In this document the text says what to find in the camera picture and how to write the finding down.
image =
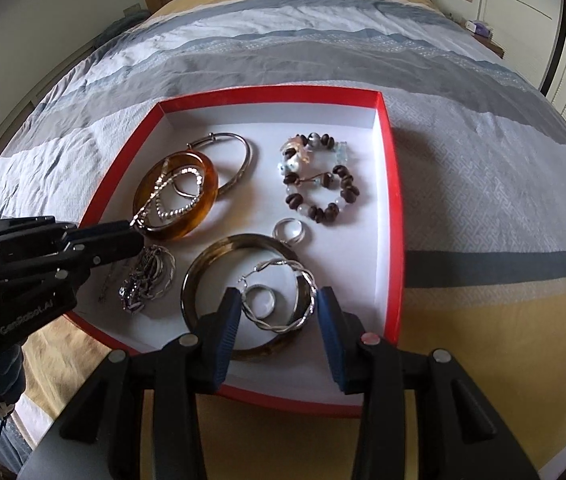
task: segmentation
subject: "bracelet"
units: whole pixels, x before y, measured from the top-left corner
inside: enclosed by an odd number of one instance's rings
[[[199,184],[199,195],[183,208],[170,212],[163,211],[162,204],[159,208],[160,192],[178,175],[191,173],[191,168],[198,170],[197,174],[203,179]],[[134,194],[133,213],[135,214],[130,224],[137,225],[150,238],[158,240],[182,238],[205,219],[214,205],[217,194],[218,174],[209,158],[203,153],[190,150],[173,153],[154,164],[141,180]],[[162,220],[168,220],[168,223],[151,225],[148,222],[147,215],[153,203],[157,206],[157,215]]]
[[[180,291],[180,309],[190,332],[195,329],[198,323],[196,291],[203,274],[218,258],[238,249],[266,249],[279,254],[285,260],[298,260],[296,253],[284,243],[261,234],[233,235],[211,244],[189,266]],[[294,302],[294,310],[288,320],[288,325],[303,318],[315,301],[312,289],[303,276],[297,276],[296,286],[296,301]],[[234,349],[232,351],[232,359],[245,360],[258,356],[272,355],[288,345],[298,333],[300,331],[293,330],[287,333],[276,334],[274,338],[263,345],[249,349]]]
[[[309,178],[301,178],[300,171],[304,164],[309,162],[307,146],[311,148],[324,147],[336,153],[336,166],[331,172],[319,173]],[[332,223],[338,214],[349,204],[353,204],[360,195],[359,189],[354,186],[354,176],[349,173],[344,165],[348,160],[347,143],[335,142],[333,137],[324,134],[322,137],[313,132],[309,137],[304,135],[289,139],[281,148],[282,161],[279,163],[279,171],[284,175],[283,183],[287,185],[287,197],[285,203],[290,209],[295,209],[301,215],[307,216],[317,224]],[[305,203],[301,194],[300,185],[311,182],[327,189],[334,182],[334,175],[340,179],[340,193],[325,210]]]
[[[250,148],[250,144],[247,142],[245,138],[241,137],[240,135],[231,134],[229,132],[222,132],[219,134],[212,133],[209,134],[207,137],[203,137],[202,139],[195,140],[194,142],[188,142],[187,146],[188,146],[188,150],[194,150],[195,148],[200,148],[202,146],[205,146],[206,144],[216,142],[216,140],[219,137],[229,137],[231,139],[240,140],[243,147],[245,148],[245,159],[243,159],[239,171],[237,171],[236,174],[230,180],[228,180],[225,184],[223,184],[220,188],[218,188],[218,196],[222,196],[225,193],[227,193],[231,188],[233,188],[236,185],[236,183],[240,179],[242,179],[242,176],[247,171],[247,168],[250,165],[250,162],[252,161],[252,149]],[[176,191],[176,193],[178,193],[179,195],[185,198],[195,198],[195,195],[180,190],[176,185],[176,180],[172,182],[172,186],[174,187],[174,191]]]

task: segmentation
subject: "silver ring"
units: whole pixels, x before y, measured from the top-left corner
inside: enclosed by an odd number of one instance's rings
[[[245,303],[248,303],[248,295],[252,290],[264,290],[269,296],[269,301],[265,306],[265,312],[261,314],[254,314],[254,316],[256,316],[258,319],[265,319],[266,317],[270,316],[276,308],[276,293],[274,292],[274,289],[271,288],[270,286],[263,285],[261,283],[256,283],[255,285],[250,285],[248,288],[245,289],[244,292],[241,293],[242,300]]]
[[[286,240],[279,231],[282,226],[290,222],[298,224],[299,231],[296,236],[292,236],[289,240]],[[305,237],[305,224],[301,222],[298,218],[283,218],[282,220],[276,222],[276,225],[274,225],[274,229],[272,229],[272,238],[275,238],[276,240],[284,243],[287,246],[296,245],[304,237]]]
[[[270,325],[269,323],[259,319],[250,306],[247,304],[246,301],[246,291],[249,288],[247,284],[247,278],[256,272],[261,272],[264,269],[267,269],[270,265],[285,265],[290,267],[295,272],[298,272],[300,276],[307,282],[310,287],[310,304],[303,312],[303,315],[290,323],[289,325]],[[267,260],[266,262],[261,262],[256,265],[250,272],[247,274],[242,275],[238,282],[240,283],[240,296],[242,299],[242,310],[245,317],[249,319],[253,324],[255,324],[261,330],[269,330],[270,332],[274,332],[276,334],[286,334],[288,332],[292,332],[293,330],[299,330],[305,324],[305,322],[309,319],[309,317],[314,313],[314,309],[316,308],[316,295],[318,294],[318,288],[316,287],[316,279],[314,275],[300,262],[296,260],[285,260],[284,258],[273,258],[272,260]]]
[[[242,179],[242,176],[245,174],[248,166],[250,165],[250,162],[252,161],[252,149],[250,148],[250,144],[247,142],[247,140],[245,140],[240,135],[231,134],[229,132],[222,132],[220,134],[212,133],[209,134],[207,137],[203,137],[202,139],[195,140],[194,142],[188,142],[187,143],[188,150],[194,150],[195,148],[200,148],[202,146],[205,146],[206,144],[215,142],[218,137],[229,137],[231,139],[240,140],[243,147],[245,148],[245,159],[243,160],[243,164],[240,166],[239,171],[237,171],[236,174],[230,180],[228,180],[225,184],[223,184],[220,188],[218,188],[218,196],[221,196],[224,193],[227,193],[231,188],[234,187],[234,185],[240,179]],[[176,193],[178,193],[179,195],[185,198],[195,198],[195,195],[186,193],[185,191],[181,191],[178,188],[178,186],[176,185],[176,178],[172,180],[172,186],[174,187],[174,191],[176,191]]]

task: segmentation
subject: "gray stripe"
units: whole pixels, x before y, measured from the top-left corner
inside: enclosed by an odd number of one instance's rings
[[[446,253],[407,251],[406,288],[505,285],[566,278],[566,251]]]
[[[133,30],[125,34],[123,38],[125,43],[143,41],[146,38],[169,32],[177,27],[189,25],[189,23],[198,20],[220,16],[229,12],[255,9],[280,9],[281,7],[325,7],[336,9],[336,12],[338,8],[342,7],[366,11],[376,10],[386,16],[402,20],[413,20],[421,25],[439,25],[448,30],[460,30],[460,27],[452,20],[433,9],[407,3],[388,2],[386,0],[241,0],[240,2],[193,10],[186,14],[173,16],[163,22],[154,23],[147,28]]]
[[[45,114],[36,122],[36,134],[23,135],[20,142],[6,149],[5,156],[86,127],[116,110],[157,98],[231,86],[329,80],[442,96],[476,112],[529,124],[566,145],[565,120],[538,92],[496,84],[485,70],[460,66],[450,56],[363,50],[360,43],[285,41],[260,48],[255,41],[238,41],[233,49],[225,48],[218,54],[158,53],[149,65],[152,68],[142,72],[134,67],[121,69],[118,76],[124,78],[124,84],[114,89],[81,89],[83,100]]]

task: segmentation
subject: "brown bangle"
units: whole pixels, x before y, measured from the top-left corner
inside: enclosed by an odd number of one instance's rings
[[[134,194],[132,215],[138,218],[139,211],[143,207],[147,207],[147,201],[154,193],[154,187],[161,171],[169,174],[183,167],[198,168],[204,174],[198,201],[189,211],[167,224],[153,226],[147,223],[146,219],[143,222],[138,222],[139,227],[150,238],[156,240],[177,240],[182,238],[205,219],[214,205],[218,194],[218,174],[212,161],[203,153],[185,150],[173,153],[166,159],[160,160],[145,174]]]
[[[227,238],[222,238],[211,244],[207,249],[200,253],[189,266],[188,272],[183,279],[183,286],[180,291],[180,309],[183,313],[185,324],[190,332],[194,330],[198,323],[198,313],[196,312],[196,290],[198,283],[205,271],[221,256],[238,249],[267,249],[279,254],[286,260],[297,260],[298,256],[288,246],[271,238],[260,234],[240,234]],[[312,291],[307,281],[298,276],[296,279],[296,302],[294,311],[287,324],[295,322],[303,317],[307,307],[312,302]],[[243,361],[253,357],[265,357],[272,355],[291,343],[300,330],[294,330],[284,334],[278,334],[270,341],[254,348],[233,350],[232,359]]]

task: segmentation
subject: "bed sheet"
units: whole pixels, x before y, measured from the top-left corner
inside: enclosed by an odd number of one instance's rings
[[[159,100],[291,83],[383,93],[405,214],[400,346],[450,349],[535,466],[559,463],[566,448],[566,122],[429,0],[174,0],[98,49],[38,105],[0,157],[0,218],[80,221],[118,150]],[[105,352],[67,320],[41,330],[26,344],[29,397],[56,416]],[[206,417],[266,416],[204,402],[206,457],[232,466],[226,459],[241,456],[240,438],[220,446],[205,428],[229,430]],[[326,444],[349,442],[351,421],[334,424]],[[235,425],[268,440],[254,424]],[[351,453],[337,462],[347,464]],[[270,478],[288,474],[275,464]],[[246,478],[252,470],[245,461],[236,467],[218,473]],[[334,478],[332,467],[326,478]],[[323,476],[311,466],[303,471]]]

